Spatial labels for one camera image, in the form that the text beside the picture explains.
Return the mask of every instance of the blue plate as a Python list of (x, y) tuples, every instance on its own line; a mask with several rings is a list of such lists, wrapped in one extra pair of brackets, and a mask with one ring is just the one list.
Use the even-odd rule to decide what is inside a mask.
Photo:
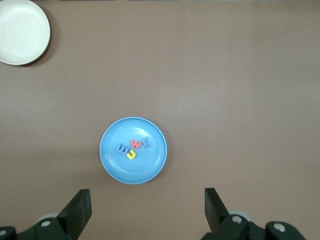
[(141, 117), (126, 117), (103, 134), (100, 158), (104, 169), (125, 184), (153, 179), (167, 158), (167, 143), (160, 129)]

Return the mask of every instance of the plate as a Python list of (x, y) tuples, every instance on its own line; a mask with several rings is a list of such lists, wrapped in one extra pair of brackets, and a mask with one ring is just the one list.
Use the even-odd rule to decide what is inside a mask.
[(125, 184), (153, 179), (167, 159), (167, 143), (160, 129), (141, 117), (126, 117), (113, 123), (100, 143), (104, 169)]
[(0, 1), (0, 61), (24, 65), (47, 49), (50, 25), (42, 9), (29, 0)]

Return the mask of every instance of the white bowl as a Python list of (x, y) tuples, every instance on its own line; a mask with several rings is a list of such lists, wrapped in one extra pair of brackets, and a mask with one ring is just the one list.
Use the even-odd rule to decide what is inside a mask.
[(50, 25), (42, 9), (29, 0), (0, 1), (0, 61), (24, 65), (47, 49)]

